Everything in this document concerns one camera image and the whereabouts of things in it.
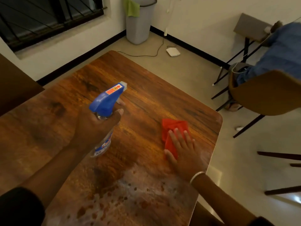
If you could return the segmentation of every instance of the red arrow sticker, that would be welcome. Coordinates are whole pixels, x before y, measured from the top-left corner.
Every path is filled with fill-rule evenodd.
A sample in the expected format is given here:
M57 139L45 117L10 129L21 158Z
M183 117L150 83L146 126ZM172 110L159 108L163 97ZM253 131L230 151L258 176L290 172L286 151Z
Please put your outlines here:
M106 91L106 93L107 93L108 95L110 95L110 94L114 93L116 90L119 90L121 87L122 87L122 85L118 84L118 85L114 86L113 88L108 89L108 90Z

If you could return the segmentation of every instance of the black cord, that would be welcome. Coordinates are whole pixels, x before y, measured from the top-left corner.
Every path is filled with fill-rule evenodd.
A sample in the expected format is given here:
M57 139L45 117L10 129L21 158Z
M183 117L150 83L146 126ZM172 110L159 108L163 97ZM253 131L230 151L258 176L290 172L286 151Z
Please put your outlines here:
M126 55L128 55L128 56L132 56L132 57L142 57L142 56L148 56L148 57L156 57L157 55L158 55L158 53L159 53L159 50L160 50L160 48L163 46L163 44L164 44L164 37L163 37L163 40L162 40L162 44L160 45L160 47L158 48L158 50L157 50L157 54L156 55L130 55L130 54L126 54L126 53L124 53L124 52L122 52L122 51L118 51L118 52L120 52L120 53L123 53L123 54L126 54Z

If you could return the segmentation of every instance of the window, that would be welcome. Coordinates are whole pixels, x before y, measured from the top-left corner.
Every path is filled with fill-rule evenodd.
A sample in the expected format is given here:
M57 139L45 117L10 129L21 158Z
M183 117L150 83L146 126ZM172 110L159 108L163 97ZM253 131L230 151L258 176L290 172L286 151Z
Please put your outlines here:
M101 15L102 0L0 0L0 36L18 51Z

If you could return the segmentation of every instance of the black baseboard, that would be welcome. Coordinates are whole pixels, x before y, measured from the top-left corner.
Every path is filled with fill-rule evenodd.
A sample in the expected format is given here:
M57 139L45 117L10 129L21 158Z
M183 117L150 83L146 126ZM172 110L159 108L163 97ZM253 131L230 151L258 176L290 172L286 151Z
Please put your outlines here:
M175 38L171 35L167 34L167 36L164 36L163 31L161 31L161 30L159 30L159 29L157 29L153 26L150 27L150 31L157 34L157 35L159 35L159 36L162 36L162 37L168 39L169 41L175 43L176 45L181 46L182 48L185 48L185 49L201 56L202 58L204 58L206 60L209 60L210 62L212 62L212 63L214 63L214 64L216 64L220 67L224 67L225 69L229 69L229 67L230 67L230 65L226 64L224 61L221 61L220 59L215 58L214 56L209 55L208 53L206 53L206 52L204 52L200 49L197 49L197 48L195 48L195 47L193 47L193 46L191 46L191 45L189 45L189 44L187 44L187 43L185 43L185 42L183 42L183 41L181 41L181 40L179 40L179 39L177 39L177 38Z
M65 65L61 66L60 68L56 69L55 71L51 72L50 74L37 80L36 82L39 83L41 86L46 85L47 83L49 83L52 80L56 79L57 77L61 76L62 74L69 71L73 67L76 67L78 64L80 64L83 61L87 60L88 58L92 57L96 53L100 52L102 49L104 49L107 46L111 45L112 43L118 41L125 35L126 35L126 30L122 31L121 33L118 33L117 35L113 36L112 38L108 39L107 41L103 42L102 44L96 46L95 48L91 49L90 51L88 51L88 52L84 53L83 55L70 61L69 63L66 63Z

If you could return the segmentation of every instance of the wall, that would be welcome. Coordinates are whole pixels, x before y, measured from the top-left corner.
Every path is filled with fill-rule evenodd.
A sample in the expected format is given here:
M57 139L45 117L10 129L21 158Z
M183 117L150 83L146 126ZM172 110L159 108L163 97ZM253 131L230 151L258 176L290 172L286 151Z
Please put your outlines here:
M33 80L38 80L125 29L122 0L103 0L101 16L14 54L0 39L0 53Z
M242 12L270 24L278 20L288 23L301 16L301 0L172 0L172 17L172 11L166 13L169 3L158 0L152 26L165 31L170 20L168 34L223 61L243 48L244 38L233 32ZM263 51L249 62L258 60Z

